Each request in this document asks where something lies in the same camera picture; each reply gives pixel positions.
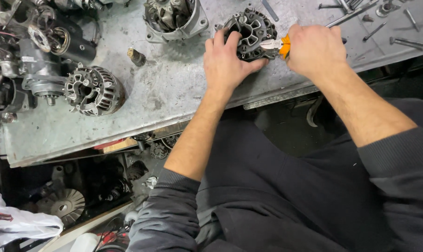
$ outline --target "forearm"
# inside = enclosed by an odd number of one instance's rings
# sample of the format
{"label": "forearm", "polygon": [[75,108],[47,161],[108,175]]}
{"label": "forearm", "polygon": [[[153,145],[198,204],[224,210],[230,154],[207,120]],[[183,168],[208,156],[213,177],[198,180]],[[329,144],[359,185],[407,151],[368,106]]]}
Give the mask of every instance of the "forearm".
{"label": "forearm", "polygon": [[205,171],[219,119],[230,94],[207,90],[194,117],[172,149],[165,168],[200,181]]}
{"label": "forearm", "polygon": [[377,95],[348,65],[333,70],[313,82],[340,116],[356,146],[416,128],[410,118]]}

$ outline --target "left hand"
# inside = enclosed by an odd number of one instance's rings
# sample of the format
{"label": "left hand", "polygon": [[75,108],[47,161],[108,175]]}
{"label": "left hand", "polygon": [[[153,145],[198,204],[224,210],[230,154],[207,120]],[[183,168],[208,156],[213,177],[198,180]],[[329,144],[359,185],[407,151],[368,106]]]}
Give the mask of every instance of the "left hand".
{"label": "left hand", "polygon": [[269,63],[268,59],[258,59],[250,63],[239,60],[237,46],[242,37],[239,32],[232,32],[224,45],[222,29],[214,38],[205,42],[204,70],[207,78],[207,90],[218,92],[230,99],[235,88],[251,73]]}

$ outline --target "alternator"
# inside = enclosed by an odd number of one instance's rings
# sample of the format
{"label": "alternator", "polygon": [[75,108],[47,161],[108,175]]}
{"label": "alternator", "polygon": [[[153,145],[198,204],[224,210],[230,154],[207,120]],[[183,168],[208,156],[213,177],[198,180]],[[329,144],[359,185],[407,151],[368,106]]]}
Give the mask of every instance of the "alternator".
{"label": "alternator", "polygon": [[208,28],[199,0],[147,0],[144,6],[149,43],[188,39]]}
{"label": "alternator", "polygon": [[78,68],[65,82],[65,97],[86,116],[102,116],[116,112],[125,101],[125,89],[112,73],[99,66]]}
{"label": "alternator", "polygon": [[[220,25],[214,26],[216,30],[222,28]],[[224,27],[229,30],[224,39],[227,41],[231,32],[237,31],[241,33],[242,39],[238,44],[237,56],[240,60],[254,61],[259,58],[268,58],[274,60],[277,53],[265,52],[260,43],[267,39],[277,39],[277,30],[275,25],[259,11],[248,8],[244,12],[233,14]]]}

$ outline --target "black wire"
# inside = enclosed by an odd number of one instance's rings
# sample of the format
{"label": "black wire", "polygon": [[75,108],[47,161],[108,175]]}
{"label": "black wire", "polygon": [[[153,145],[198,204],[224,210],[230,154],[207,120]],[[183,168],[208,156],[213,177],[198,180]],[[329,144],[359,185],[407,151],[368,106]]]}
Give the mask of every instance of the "black wire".
{"label": "black wire", "polygon": [[93,249],[93,251],[92,252],[95,252],[96,251],[96,249],[98,248],[98,246],[99,246],[99,244],[101,243],[101,241],[102,241],[102,239],[104,239],[105,237],[103,237],[104,236],[104,232],[106,231],[106,228],[110,225],[110,223],[112,223],[112,221],[114,221],[114,220],[116,220],[116,219],[121,219],[121,220],[123,220],[120,216],[116,216],[115,218],[113,218],[112,220],[110,220],[108,223],[107,223],[107,225],[104,227],[104,229],[102,230],[102,234],[101,234],[101,238],[99,239],[99,241],[98,241],[98,244],[96,244],[96,246],[95,246],[95,248]]}

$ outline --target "right hand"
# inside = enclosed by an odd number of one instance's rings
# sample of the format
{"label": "right hand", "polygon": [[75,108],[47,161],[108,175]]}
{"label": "right hand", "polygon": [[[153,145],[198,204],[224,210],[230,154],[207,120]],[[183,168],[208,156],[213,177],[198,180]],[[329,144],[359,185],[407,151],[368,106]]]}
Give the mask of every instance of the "right hand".
{"label": "right hand", "polygon": [[342,43],[339,26],[299,26],[289,29],[291,50],[287,66],[316,83],[316,79],[337,74],[339,66],[348,66],[347,51]]}

